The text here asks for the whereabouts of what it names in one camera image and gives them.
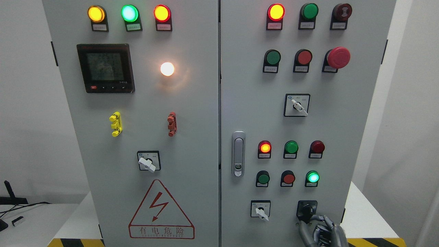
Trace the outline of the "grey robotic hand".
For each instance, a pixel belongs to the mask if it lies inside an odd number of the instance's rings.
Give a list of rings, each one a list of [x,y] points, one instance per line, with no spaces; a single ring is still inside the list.
[[[343,228],[334,223],[326,215],[313,215],[310,220],[321,221],[324,224],[317,224],[312,232],[308,224],[299,221],[298,232],[306,247],[348,247],[348,241]]]

